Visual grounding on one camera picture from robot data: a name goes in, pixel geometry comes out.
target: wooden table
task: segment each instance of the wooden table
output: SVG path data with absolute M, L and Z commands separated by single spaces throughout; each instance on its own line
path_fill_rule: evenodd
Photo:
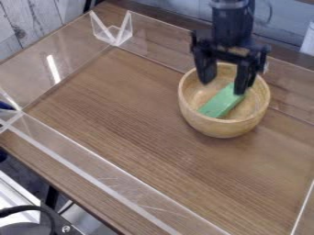
M 122 20 L 123 7 L 158 13 L 110 2 L 96 9 L 108 24 Z M 204 27 L 168 13 L 158 17 Z M 236 139 L 204 137 L 187 125 L 176 101 L 182 74 L 118 48 L 103 51 L 25 112 L 230 234 L 290 234 L 314 179 L 314 59 L 281 48 L 273 56 L 265 75 L 271 107 Z M 0 142 L 118 231 L 166 234 L 15 133 L 3 133 Z

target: white wooden wall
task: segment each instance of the white wooden wall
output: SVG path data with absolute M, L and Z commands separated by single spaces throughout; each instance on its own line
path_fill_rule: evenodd
M 208 0 L 134 0 L 179 14 L 211 21 Z M 267 27 L 255 27 L 255 33 L 301 46 L 310 20 L 314 20 L 314 1 L 270 0 L 274 16 Z M 267 8 L 257 0 L 257 16 L 267 17 Z
M 86 0 L 0 0 L 0 61 L 83 13 Z

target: green block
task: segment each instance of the green block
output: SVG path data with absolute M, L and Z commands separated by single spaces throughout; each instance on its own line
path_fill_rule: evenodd
M 210 118 L 223 118 L 246 97 L 235 95 L 232 91 L 234 83 L 230 83 L 199 108 L 199 112 Z

